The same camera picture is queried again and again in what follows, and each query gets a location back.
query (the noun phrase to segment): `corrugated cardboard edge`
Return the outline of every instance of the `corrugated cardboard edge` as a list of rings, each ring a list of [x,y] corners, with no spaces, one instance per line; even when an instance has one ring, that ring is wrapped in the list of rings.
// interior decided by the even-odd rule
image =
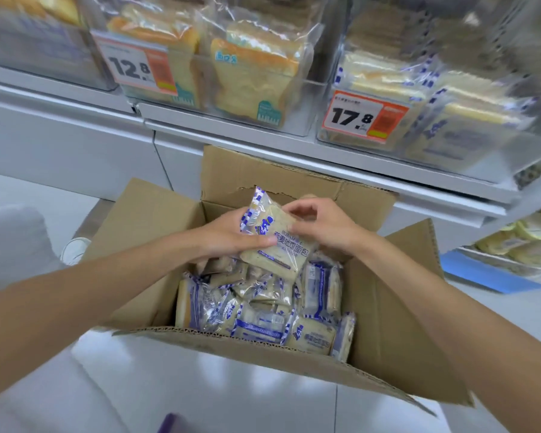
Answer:
[[[189,337],[192,337],[193,340],[189,341],[188,343],[169,342],[169,341],[165,341],[164,338],[159,336],[159,334],[161,334],[161,333],[162,334],[177,333],[179,335],[180,334],[187,334]],[[346,364],[346,363],[336,361],[334,358],[332,358],[330,356],[321,356],[321,355],[317,355],[317,354],[306,353],[306,352],[303,352],[303,351],[298,351],[296,349],[291,349],[291,348],[286,347],[286,346],[273,345],[271,343],[245,341],[245,340],[242,340],[242,339],[232,338],[232,337],[221,335],[221,334],[201,333],[199,331],[191,330],[189,328],[174,328],[174,327],[138,328],[138,329],[135,329],[135,330],[116,331],[115,333],[113,333],[113,336],[128,335],[128,334],[137,335],[137,336],[147,336],[147,337],[156,339],[156,340],[161,341],[161,342],[172,343],[174,345],[182,346],[182,347],[188,348],[188,349],[198,350],[198,351],[205,352],[207,354],[212,354],[212,355],[219,355],[219,354],[216,352],[215,349],[212,349],[212,348],[210,348],[209,346],[206,346],[206,345],[201,345],[201,343],[200,343],[201,340],[209,341],[210,343],[212,343],[214,341],[220,341],[220,343],[224,343],[224,344],[227,344],[229,341],[232,341],[238,347],[240,347],[241,345],[244,346],[244,347],[256,345],[259,349],[263,349],[263,350],[273,350],[273,351],[275,351],[275,350],[284,350],[286,352],[296,353],[297,356],[301,356],[301,355],[306,356],[308,362],[313,362],[314,364],[324,365],[324,366],[328,367],[331,370],[332,370],[332,368],[338,368],[340,371],[344,371],[345,373],[352,373],[357,378],[364,378],[370,384],[372,384],[373,386],[375,386],[375,387],[379,388],[380,390],[384,391],[384,392],[381,392],[381,393],[384,393],[384,394],[387,394],[387,395],[390,395],[390,396],[394,396],[394,397],[399,398],[401,400],[407,401],[407,402],[411,403],[412,405],[415,405],[416,407],[424,410],[425,412],[427,412],[427,413],[429,413],[429,414],[431,414],[433,416],[437,416],[436,413],[434,413],[432,410],[430,410],[425,405],[418,402],[416,399],[414,399],[410,395],[404,393],[400,389],[398,389],[398,388],[396,388],[394,386],[391,386],[389,383],[387,383],[387,382],[385,382],[385,381],[383,381],[383,380],[381,380],[381,379],[379,379],[379,378],[377,378],[377,377],[375,377],[373,375],[370,375],[365,371],[361,371],[361,370],[351,366],[350,364]],[[261,364],[260,366],[270,367],[270,366],[268,366],[266,364]],[[313,378],[316,378],[316,379],[324,379],[322,377],[312,376],[312,375],[310,375],[308,373],[305,373],[304,375],[310,376],[310,377],[313,377]],[[338,384],[341,384],[341,385],[344,385],[344,386],[362,388],[360,386],[356,386],[356,384],[359,384],[359,383],[354,383],[353,384],[353,382],[345,382],[345,383],[338,383]]]
[[[203,151],[204,158],[206,158],[207,155],[209,154],[209,151],[213,150],[213,149],[226,150],[226,151],[229,151],[229,152],[232,152],[232,153],[236,153],[237,155],[240,155],[240,156],[253,158],[253,159],[255,159],[257,161],[260,161],[262,163],[265,163],[265,164],[269,164],[269,165],[272,165],[272,166],[277,166],[277,167],[283,168],[285,170],[301,172],[301,173],[304,173],[304,174],[306,174],[308,176],[313,176],[315,178],[321,178],[321,179],[325,179],[327,181],[339,182],[339,183],[347,183],[347,182],[348,183],[353,183],[353,184],[360,185],[360,186],[365,187],[365,188],[372,188],[372,189],[379,190],[379,191],[382,191],[382,192],[385,192],[385,193],[389,193],[391,195],[398,196],[397,193],[392,192],[390,190],[386,190],[386,189],[379,188],[379,187],[374,187],[372,185],[367,185],[367,184],[362,183],[362,182],[348,181],[346,179],[336,178],[336,177],[330,176],[330,175],[325,175],[325,174],[322,174],[322,173],[318,173],[316,171],[308,170],[306,168],[288,166],[286,164],[281,164],[281,163],[278,163],[278,162],[270,161],[268,159],[259,158],[257,156],[252,156],[252,155],[248,155],[246,153],[236,152],[236,151],[233,151],[233,150],[229,150],[229,149],[225,149],[223,147],[218,147],[218,146],[213,146],[213,145],[207,145],[207,146],[204,147],[204,151]]]

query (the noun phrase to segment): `cardboard box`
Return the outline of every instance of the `cardboard box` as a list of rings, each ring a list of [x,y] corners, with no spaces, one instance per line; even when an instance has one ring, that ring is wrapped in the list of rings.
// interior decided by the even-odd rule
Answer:
[[[204,149],[201,180],[201,201],[132,180],[94,236],[85,259],[203,225],[230,209],[245,207],[256,185],[281,204],[308,193],[331,197],[356,223],[371,231],[380,228],[396,201],[396,195],[384,190],[214,146]],[[388,238],[442,276],[429,220]],[[164,327],[185,269],[177,269],[152,285],[117,310],[106,325],[126,330],[121,333],[149,336],[246,363],[392,395],[424,410],[409,394],[472,405],[468,390],[443,352],[395,294],[356,259],[344,262],[343,310],[357,316],[349,364],[275,345]]]

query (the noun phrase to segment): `white shelf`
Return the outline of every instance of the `white shelf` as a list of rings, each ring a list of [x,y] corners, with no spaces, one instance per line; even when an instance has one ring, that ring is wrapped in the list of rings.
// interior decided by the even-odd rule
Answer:
[[[314,128],[311,129],[308,136],[298,137],[167,106],[141,102],[136,107],[143,118],[150,120],[149,123],[154,124],[152,121],[166,123],[155,126],[155,130],[164,130],[164,128],[168,127],[167,125],[173,125],[189,131],[198,131],[202,133],[199,136],[203,137],[215,136],[219,139],[223,138],[258,145],[279,152],[301,155],[302,157],[368,171],[372,174],[398,178],[414,183],[420,188],[429,186],[503,204],[512,203],[520,197],[519,189],[512,181],[492,184],[371,153],[322,143],[316,140]]]
[[[133,105],[119,86],[113,91],[101,91],[4,67],[0,67],[0,84],[127,114],[135,113]]]

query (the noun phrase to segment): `hand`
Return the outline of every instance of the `hand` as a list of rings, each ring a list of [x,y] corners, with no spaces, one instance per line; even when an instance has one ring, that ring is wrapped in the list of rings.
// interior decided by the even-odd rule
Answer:
[[[199,244],[199,259],[233,255],[247,249],[276,245],[274,235],[249,235],[240,232],[240,219],[247,208],[229,211],[216,220],[193,230]]]
[[[293,224],[290,232],[307,235],[320,244],[356,254],[369,232],[357,225],[345,211],[329,198],[305,197],[283,206],[283,210],[303,219]]]

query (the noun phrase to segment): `person's left hand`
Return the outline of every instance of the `person's left hand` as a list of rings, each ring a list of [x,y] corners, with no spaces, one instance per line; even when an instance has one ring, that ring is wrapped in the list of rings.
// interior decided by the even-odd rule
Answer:
[[[218,219],[192,231],[201,247],[202,259],[276,245],[274,235],[250,235],[240,232],[240,220],[246,210],[247,207],[229,211]]]

